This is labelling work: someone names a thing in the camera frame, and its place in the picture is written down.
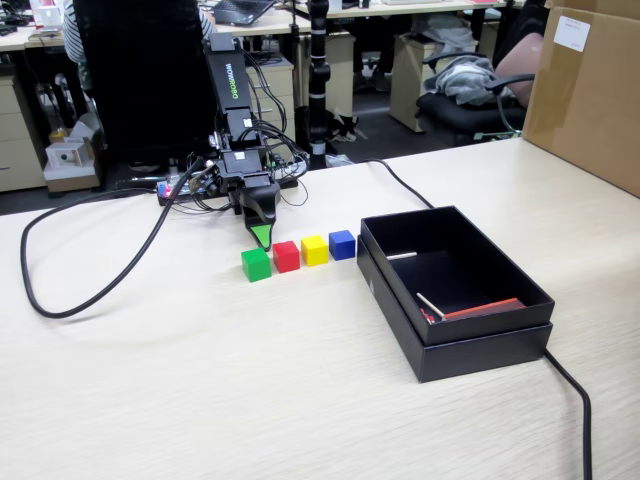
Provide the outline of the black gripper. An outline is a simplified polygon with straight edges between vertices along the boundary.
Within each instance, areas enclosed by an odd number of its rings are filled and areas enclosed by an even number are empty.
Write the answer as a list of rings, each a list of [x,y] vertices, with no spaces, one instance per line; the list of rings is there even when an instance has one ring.
[[[221,192],[241,190],[241,206],[247,231],[263,250],[272,248],[280,186],[263,170],[256,149],[222,154]]]

